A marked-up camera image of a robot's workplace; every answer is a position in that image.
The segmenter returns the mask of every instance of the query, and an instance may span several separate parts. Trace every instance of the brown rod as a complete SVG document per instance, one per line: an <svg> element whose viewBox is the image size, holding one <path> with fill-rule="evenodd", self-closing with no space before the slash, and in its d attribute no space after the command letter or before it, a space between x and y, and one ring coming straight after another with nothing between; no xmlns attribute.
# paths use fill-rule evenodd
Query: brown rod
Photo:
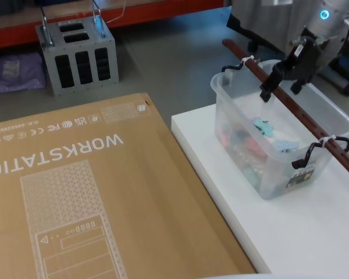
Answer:
<svg viewBox="0 0 349 279"><path fill-rule="evenodd" d="M248 57L248 55L232 40L223 39L222 43L240 60L244 57ZM262 83L268 78L268 75L253 61L253 59L247 60L245 65ZM277 87L273 93L317 139L329 136L283 89ZM349 154L333 139L328 140L325 147L349 172Z"/></svg>

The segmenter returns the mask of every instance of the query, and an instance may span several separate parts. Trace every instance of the black slot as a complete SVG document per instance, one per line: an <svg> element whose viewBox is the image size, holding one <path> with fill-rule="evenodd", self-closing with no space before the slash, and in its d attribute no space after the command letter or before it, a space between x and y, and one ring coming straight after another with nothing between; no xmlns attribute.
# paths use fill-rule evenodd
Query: black slot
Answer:
<svg viewBox="0 0 349 279"><path fill-rule="evenodd" d="M98 48L94 51L95 61L97 64L97 73L99 80L108 80L111 78L109 56L107 48Z"/></svg>
<svg viewBox="0 0 349 279"><path fill-rule="evenodd" d="M91 64L89 62L89 55L87 51L75 53L77 71L79 72L80 83L86 84L93 81Z"/></svg>
<svg viewBox="0 0 349 279"><path fill-rule="evenodd" d="M80 22L78 22L78 23L61 25L59 26L59 29L61 32L68 32L68 31L84 29L84 26Z"/></svg>
<svg viewBox="0 0 349 279"><path fill-rule="evenodd" d="M74 78L71 72L70 60L68 55L59 55L55 58L58 76L62 88L74 86Z"/></svg>
<svg viewBox="0 0 349 279"><path fill-rule="evenodd" d="M83 32L83 33L77 33L77 34L63 36L63 39L65 39L65 42L67 42L67 43L79 42L79 41L89 40L89 36L87 33Z"/></svg>

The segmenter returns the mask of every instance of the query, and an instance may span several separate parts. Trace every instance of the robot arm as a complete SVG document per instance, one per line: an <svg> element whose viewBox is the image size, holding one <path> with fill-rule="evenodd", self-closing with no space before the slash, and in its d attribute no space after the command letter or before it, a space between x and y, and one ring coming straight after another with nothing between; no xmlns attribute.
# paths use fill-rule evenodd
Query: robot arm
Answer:
<svg viewBox="0 0 349 279"><path fill-rule="evenodd" d="M263 5L288 5L292 0L262 0ZM336 57L349 32L349 0L322 0L314 7L301 35L292 42L287 59L277 63L261 85L267 102L282 80L297 80L291 90L298 94L314 74Z"/></svg>

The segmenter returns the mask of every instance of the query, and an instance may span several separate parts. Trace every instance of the purple bag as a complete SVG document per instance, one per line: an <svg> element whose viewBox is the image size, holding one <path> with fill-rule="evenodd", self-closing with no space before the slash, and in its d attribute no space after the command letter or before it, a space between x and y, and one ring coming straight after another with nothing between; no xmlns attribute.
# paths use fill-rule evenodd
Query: purple bag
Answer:
<svg viewBox="0 0 349 279"><path fill-rule="evenodd" d="M0 93L45 87L39 53L0 57Z"/></svg>

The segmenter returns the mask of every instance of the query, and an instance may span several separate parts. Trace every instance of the blue light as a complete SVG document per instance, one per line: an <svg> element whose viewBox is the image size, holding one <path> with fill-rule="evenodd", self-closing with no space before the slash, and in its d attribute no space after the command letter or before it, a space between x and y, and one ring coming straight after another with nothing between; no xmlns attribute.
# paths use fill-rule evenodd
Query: blue light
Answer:
<svg viewBox="0 0 349 279"><path fill-rule="evenodd" d="M328 19L330 17L330 12L328 10L322 10L319 15L323 20Z"/></svg>

